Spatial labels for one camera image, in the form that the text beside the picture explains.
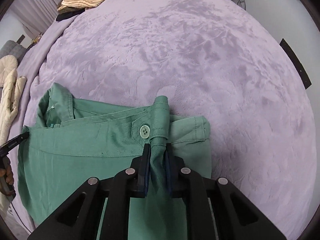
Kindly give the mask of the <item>person's left hand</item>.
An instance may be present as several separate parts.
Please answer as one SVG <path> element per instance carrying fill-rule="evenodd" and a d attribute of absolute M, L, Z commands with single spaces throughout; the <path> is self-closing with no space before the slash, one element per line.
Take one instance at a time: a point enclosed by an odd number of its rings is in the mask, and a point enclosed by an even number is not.
<path fill-rule="evenodd" d="M 1 163 L 1 193 L 6 196 L 13 194 L 15 192 L 13 184 L 14 178 L 10 164 L 5 167 Z"/>

